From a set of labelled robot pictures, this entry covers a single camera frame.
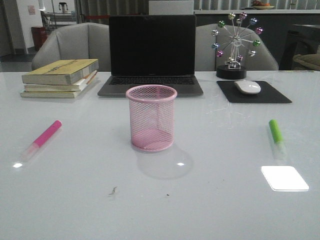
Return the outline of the fruit bowl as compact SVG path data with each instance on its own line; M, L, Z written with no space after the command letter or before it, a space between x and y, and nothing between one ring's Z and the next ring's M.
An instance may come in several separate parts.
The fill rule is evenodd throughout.
M261 0L253 0L251 2L251 6L255 10L271 10L275 7L274 5L270 4L269 2L263 2Z

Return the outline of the bottom cream book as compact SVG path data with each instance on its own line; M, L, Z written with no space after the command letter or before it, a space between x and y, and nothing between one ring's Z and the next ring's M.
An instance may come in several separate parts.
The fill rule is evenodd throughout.
M23 98L76 98L82 91L31 91L25 89L20 93Z

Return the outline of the red trash bin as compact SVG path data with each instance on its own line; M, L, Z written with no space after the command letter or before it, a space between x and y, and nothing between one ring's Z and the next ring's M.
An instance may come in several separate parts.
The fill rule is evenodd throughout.
M47 40L47 32L44 26L31 27L34 49L38 51Z

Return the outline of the black laptop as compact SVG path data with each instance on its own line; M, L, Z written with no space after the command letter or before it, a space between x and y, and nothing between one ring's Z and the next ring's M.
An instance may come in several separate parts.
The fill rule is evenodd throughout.
M178 97L203 95L195 76L195 15L109 18L111 76L100 97L124 97L139 85L165 85Z

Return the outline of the top yellow book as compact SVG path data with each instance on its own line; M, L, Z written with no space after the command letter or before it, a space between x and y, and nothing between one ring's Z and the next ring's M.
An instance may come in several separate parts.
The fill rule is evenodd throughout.
M24 84L72 85L98 70L97 59L58 60L21 76Z

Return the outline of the green highlighter pen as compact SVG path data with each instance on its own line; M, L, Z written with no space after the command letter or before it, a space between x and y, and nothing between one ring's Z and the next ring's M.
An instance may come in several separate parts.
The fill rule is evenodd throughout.
M288 154L278 122L275 119L271 119L268 125L273 139L275 157L278 160L284 161L287 159Z

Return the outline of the white computer mouse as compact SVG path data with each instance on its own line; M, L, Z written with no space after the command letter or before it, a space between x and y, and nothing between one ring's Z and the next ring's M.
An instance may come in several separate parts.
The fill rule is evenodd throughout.
M234 82L234 85L241 93L246 95L255 95L261 91L260 85L251 80L238 80Z

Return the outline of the white box behind laptop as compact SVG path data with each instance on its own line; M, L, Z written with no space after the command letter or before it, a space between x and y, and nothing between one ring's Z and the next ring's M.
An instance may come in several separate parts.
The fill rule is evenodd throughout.
M193 15L193 0L149 0L149 15Z

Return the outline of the pink mesh pen holder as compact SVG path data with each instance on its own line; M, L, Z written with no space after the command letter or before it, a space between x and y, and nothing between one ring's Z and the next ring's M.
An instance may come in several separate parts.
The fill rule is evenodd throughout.
M144 152L168 149L174 142L174 100L177 91L166 85L146 84L126 91L132 145Z

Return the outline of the pink highlighter pen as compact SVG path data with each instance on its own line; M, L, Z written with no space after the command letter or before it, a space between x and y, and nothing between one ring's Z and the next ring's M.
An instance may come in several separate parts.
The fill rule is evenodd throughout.
M60 129L62 122L54 121L40 136L38 136L32 144L21 154L21 161L28 162L38 150Z

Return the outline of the middle cream book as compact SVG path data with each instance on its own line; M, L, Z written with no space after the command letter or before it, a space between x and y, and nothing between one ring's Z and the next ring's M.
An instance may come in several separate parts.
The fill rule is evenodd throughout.
M26 92L81 92L92 82L97 72L97 70L91 72L72 85L25 84L24 90Z

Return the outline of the cream book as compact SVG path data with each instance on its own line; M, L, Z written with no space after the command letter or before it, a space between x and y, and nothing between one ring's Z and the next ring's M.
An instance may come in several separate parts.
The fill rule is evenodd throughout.
M97 72L97 70L91 72L72 85L25 84L24 90L26 92L81 92L92 82Z
M23 98L76 98L82 91L31 91L25 89L20 93Z

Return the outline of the ferris wheel desk ornament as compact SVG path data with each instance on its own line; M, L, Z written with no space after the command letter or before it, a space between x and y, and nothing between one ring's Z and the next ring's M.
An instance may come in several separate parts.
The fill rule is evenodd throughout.
M227 18L231 22L230 25L220 20L211 30L211 35L215 38L211 48L215 51L216 58L223 59L223 63L216 67L216 75L229 80L240 80L247 75L245 59L253 58L257 48L262 45L258 36L264 29L256 27L251 30L250 27L255 26L258 19L248 18L245 11L231 12Z

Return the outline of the olive cushion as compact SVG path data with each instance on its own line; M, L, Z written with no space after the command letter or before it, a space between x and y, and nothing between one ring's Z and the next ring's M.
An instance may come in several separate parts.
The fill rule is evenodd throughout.
M294 70L308 70L319 71L320 70L320 54L297 54L292 58L294 62Z

